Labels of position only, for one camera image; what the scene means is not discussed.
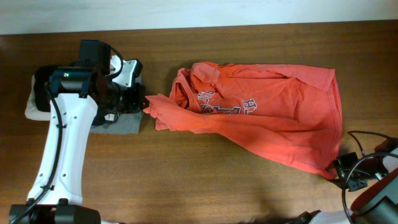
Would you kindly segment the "black folded garment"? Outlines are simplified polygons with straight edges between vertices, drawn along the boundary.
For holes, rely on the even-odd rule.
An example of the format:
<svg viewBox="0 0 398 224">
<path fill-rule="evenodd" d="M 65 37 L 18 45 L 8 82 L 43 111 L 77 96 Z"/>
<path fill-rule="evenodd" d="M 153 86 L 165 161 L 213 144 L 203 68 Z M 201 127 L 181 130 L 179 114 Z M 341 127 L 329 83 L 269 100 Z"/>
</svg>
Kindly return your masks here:
<svg viewBox="0 0 398 224">
<path fill-rule="evenodd" d="M 50 112 L 50 100 L 45 90 L 45 84 L 49 82 L 50 76 L 58 67 L 59 65 L 47 65 L 39 67 L 35 72 L 34 102 L 37 109 L 41 112 Z"/>
</svg>

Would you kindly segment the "grey folded garment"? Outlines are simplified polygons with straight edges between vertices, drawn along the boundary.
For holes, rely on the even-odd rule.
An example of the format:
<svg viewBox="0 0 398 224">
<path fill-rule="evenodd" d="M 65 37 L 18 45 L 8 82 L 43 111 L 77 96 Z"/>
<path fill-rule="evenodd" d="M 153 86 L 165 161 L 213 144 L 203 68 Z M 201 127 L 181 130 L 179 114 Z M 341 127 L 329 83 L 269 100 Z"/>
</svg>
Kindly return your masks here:
<svg viewBox="0 0 398 224">
<path fill-rule="evenodd" d="M 120 113 L 116 106 L 119 101 L 119 92 L 116 95 L 117 100 L 112 101 L 111 105 L 100 105 L 97 114 L 90 128 L 90 134 L 138 134 L 142 117 L 141 110 L 138 113 Z"/>
</svg>

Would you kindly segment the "beige folded garment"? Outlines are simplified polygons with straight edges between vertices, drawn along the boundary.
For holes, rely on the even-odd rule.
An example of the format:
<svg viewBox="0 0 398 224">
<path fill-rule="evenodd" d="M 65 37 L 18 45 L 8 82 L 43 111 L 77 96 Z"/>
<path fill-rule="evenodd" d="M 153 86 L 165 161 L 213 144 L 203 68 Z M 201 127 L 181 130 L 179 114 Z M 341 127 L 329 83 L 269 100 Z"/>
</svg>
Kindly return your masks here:
<svg viewBox="0 0 398 224">
<path fill-rule="evenodd" d="M 39 111 L 39 109 L 35 104 L 34 84 L 35 84 L 35 77 L 32 75 L 31 91 L 25 108 L 25 116 L 27 119 L 31 119 L 34 121 L 49 121 L 51 113 Z"/>
</svg>

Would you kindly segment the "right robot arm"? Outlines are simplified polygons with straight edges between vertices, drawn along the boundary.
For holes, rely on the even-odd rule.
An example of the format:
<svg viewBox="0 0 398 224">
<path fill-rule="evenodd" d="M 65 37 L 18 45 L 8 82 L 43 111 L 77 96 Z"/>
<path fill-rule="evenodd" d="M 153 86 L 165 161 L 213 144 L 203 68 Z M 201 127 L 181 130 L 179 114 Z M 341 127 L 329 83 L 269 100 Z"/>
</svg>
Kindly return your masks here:
<svg viewBox="0 0 398 224">
<path fill-rule="evenodd" d="M 342 211 L 303 212 L 288 223 L 397 223 L 397 138 L 383 137 L 371 154 L 352 152 L 333 161 Z"/>
</svg>

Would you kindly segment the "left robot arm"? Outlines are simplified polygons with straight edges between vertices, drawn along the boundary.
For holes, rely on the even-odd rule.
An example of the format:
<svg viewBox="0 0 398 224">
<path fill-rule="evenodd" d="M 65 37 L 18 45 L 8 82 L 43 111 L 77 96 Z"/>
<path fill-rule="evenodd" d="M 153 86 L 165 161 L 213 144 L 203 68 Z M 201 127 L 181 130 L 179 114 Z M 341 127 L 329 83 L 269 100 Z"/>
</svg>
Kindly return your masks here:
<svg viewBox="0 0 398 224">
<path fill-rule="evenodd" d="M 36 71 L 27 117 L 49 121 L 49 131 L 27 201 L 11 206 L 10 223 L 101 223 L 99 211 L 82 204 L 89 133 L 117 124 L 139 127 L 149 104 L 142 68 L 106 42 L 82 40 L 75 62 Z"/>
</svg>

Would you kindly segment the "red printed t-shirt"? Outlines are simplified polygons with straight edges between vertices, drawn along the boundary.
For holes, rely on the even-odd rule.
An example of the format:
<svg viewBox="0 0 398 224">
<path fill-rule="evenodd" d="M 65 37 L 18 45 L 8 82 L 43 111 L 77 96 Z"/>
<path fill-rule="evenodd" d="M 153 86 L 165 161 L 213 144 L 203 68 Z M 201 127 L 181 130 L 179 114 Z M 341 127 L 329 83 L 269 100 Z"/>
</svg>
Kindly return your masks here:
<svg viewBox="0 0 398 224">
<path fill-rule="evenodd" d="M 216 133 L 274 162 L 336 174 L 343 118 L 332 68 L 198 62 L 178 71 L 169 96 L 148 101 L 158 130 Z"/>
</svg>

